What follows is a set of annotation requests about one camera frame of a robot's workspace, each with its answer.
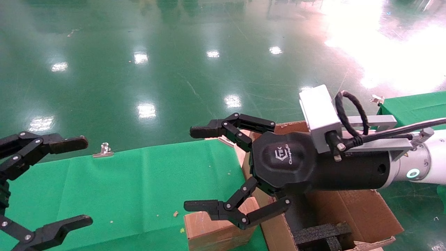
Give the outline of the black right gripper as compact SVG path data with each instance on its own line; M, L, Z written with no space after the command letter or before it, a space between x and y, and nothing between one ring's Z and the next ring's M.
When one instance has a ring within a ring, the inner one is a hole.
M329 152L318 153L307 133L277 135L276 123L259 117L233 113L225 119L213 119L206 126L191 127L192 138L225 136L245 152L251 151L251 174L228 201L190 200L184 202L188 212L207 212L212 221L228 220L241 230L285 213L291 205L288 197L242 213L239 207L258 187L267 194L307 193L380 189L390 173L387 152L352 153L335 161ZM254 142L241 132L260 135Z

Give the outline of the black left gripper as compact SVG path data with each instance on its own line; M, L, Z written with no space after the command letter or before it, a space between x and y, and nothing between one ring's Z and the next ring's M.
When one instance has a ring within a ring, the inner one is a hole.
M48 154L62 154L88 148L84 136L64 138L60 134L36 135L27 131L0 140L0 209L9 207L10 190L7 180L14 181ZM46 224L31 231L21 224L0 217L1 231L18 241L12 251L44 251L60 246L69 232L88 227L93 219L79 215Z

